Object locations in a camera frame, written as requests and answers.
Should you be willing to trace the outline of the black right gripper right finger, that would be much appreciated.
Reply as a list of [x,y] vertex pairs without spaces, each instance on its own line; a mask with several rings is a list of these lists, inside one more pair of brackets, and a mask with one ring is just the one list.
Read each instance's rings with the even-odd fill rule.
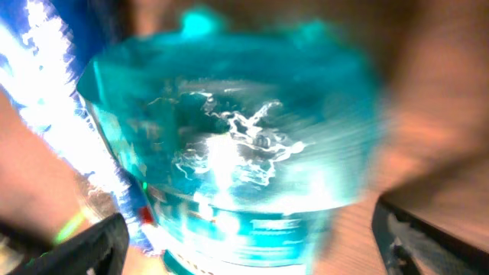
[[488,275],[488,252],[464,242],[379,197],[371,230],[388,274]]

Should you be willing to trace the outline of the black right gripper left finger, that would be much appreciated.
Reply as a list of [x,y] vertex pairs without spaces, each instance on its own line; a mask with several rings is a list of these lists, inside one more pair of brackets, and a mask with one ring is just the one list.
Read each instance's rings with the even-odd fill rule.
[[48,244],[7,227],[8,275],[121,275],[129,234],[115,213],[62,244]]

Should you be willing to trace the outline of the teal mouthwash bottle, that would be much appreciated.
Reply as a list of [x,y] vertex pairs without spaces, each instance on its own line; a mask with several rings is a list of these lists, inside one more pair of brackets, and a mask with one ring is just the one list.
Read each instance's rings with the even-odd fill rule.
[[107,48],[77,84],[112,155],[144,188],[166,265],[312,273],[380,133],[368,59],[322,21],[236,34],[194,8],[182,23]]

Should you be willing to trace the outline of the blue Oreo cookie pack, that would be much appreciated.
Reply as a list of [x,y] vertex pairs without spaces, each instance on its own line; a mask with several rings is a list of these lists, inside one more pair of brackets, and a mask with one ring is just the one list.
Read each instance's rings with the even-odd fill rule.
[[118,14],[114,1],[2,0],[1,84],[24,123],[76,171],[88,220],[120,212],[131,244],[157,256],[143,187],[109,153],[76,88],[89,60],[123,38]]

